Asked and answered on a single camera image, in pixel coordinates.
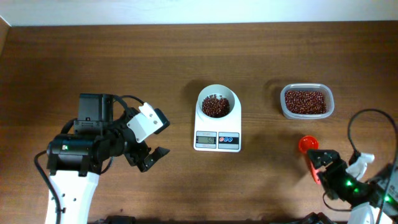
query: red cup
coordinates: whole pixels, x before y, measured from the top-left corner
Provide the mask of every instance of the red cup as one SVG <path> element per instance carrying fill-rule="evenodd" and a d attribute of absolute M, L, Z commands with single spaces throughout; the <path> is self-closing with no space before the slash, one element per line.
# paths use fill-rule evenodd
<path fill-rule="evenodd" d="M 312 162 L 307 156 L 307 151 L 309 149 L 318 149 L 318 148 L 319 148 L 319 142 L 313 136 L 304 136 L 298 142 L 298 149 L 300 150 L 301 153 L 305 154 L 305 160 L 307 161 L 308 168 L 311 171 L 312 178 L 314 179 L 315 183 L 321 184 L 321 180 L 318 177 L 319 170 L 314 168 Z"/>

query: white robot part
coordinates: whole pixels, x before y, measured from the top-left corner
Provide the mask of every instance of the white robot part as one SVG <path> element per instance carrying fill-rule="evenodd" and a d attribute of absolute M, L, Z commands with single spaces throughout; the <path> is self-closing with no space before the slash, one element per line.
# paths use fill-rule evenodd
<path fill-rule="evenodd" d="M 347 169 L 346 172 L 351 174 L 357 180 L 362 179 L 363 175 L 368 168 L 368 163 L 372 163 L 374 161 L 374 155 L 368 153 L 361 153 L 361 156 L 358 158 L 356 162 L 351 164 Z"/>
<path fill-rule="evenodd" d="M 353 208 L 347 224 L 375 224 L 380 208 L 374 208 L 369 202 Z M 383 212 L 380 224 L 393 224 L 392 220 Z"/>
<path fill-rule="evenodd" d="M 87 224 L 88 211 L 100 176 L 88 172 L 86 177 L 79 177 L 78 171 L 58 170 L 50 176 L 50 182 L 61 204 L 60 224 Z M 45 224 L 54 224 L 57 219 L 55 200 L 49 192 L 49 205 Z"/>
<path fill-rule="evenodd" d="M 148 136 L 161 128 L 163 123 L 148 103 L 144 103 L 144 105 L 138 108 L 141 113 L 135 115 L 127 123 L 127 126 L 136 135 L 136 141 L 141 143 Z"/>

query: white bracket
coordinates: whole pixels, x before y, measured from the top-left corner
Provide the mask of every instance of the white bracket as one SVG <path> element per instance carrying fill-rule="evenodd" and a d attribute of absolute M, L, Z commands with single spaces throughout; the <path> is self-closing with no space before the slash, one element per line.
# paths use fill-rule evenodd
<path fill-rule="evenodd" d="M 141 113 L 135 115 L 127 123 L 127 126 L 136 135 L 136 141 L 141 143 L 148 136 L 161 128 L 163 123 L 148 103 L 144 103 L 144 105 L 138 108 Z"/>
<path fill-rule="evenodd" d="M 361 156 L 358 158 L 356 162 L 351 164 L 346 172 L 351 174 L 357 180 L 360 180 L 366 172 L 368 168 L 368 163 L 372 163 L 374 161 L 374 155 L 361 152 Z"/>
<path fill-rule="evenodd" d="M 374 208 L 369 202 L 355 206 L 349 215 L 347 224 L 375 224 L 380 208 Z M 380 224 L 393 224 L 392 220 L 383 212 Z"/>

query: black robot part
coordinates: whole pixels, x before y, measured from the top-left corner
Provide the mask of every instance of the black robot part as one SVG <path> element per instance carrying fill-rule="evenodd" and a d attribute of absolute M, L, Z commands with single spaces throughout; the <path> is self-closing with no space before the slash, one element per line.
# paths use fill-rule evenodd
<path fill-rule="evenodd" d="M 340 158 L 338 152 L 334 150 L 308 150 L 308 157 L 314 168 L 319 169 L 325 166 L 325 171 L 320 171 L 318 176 L 326 195 L 332 199 L 347 201 L 352 207 L 369 202 L 373 207 L 380 207 L 384 199 L 384 187 L 379 184 L 385 182 L 391 170 L 383 170 L 372 179 L 375 181 L 363 183 L 356 180 L 351 174 L 347 173 L 347 164 Z M 385 205 L 384 212 L 389 216 L 396 216 L 398 206 L 394 197 Z"/>
<path fill-rule="evenodd" d="M 113 102 L 124 107 L 121 117 L 113 121 Z M 170 122 L 160 109 L 155 109 L 163 126 L 159 134 Z M 100 175 L 102 163 L 110 157 L 125 155 L 130 166 L 138 166 L 141 172 L 148 171 L 169 150 L 158 147 L 153 154 L 151 148 L 136 137 L 127 123 L 139 112 L 128 108 L 121 97 L 108 94 L 81 94 L 77 119 L 69 121 L 47 148 L 49 156 L 47 169 L 50 175 L 57 170 L 76 170 L 79 176 L 87 172 Z M 68 134 L 74 127 L 74 133 Z"/>

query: beans in container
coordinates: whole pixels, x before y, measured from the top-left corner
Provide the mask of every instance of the beans in container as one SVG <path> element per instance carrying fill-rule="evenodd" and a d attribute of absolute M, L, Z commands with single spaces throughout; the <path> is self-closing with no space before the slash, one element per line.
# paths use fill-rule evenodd
<path fill-rule="evenodd" d="M 326 113 L 325 96 L 319 91 L 286 91 L 287 109 L 297 114 Z"/>
<path fill-rule="evenodd" d="M 213 94 L 203 100 L 201 110 L 209 117 L 222 118 L 229 113 L 229 101 L 221 95 L 218 99 L 217 95 Z"/>

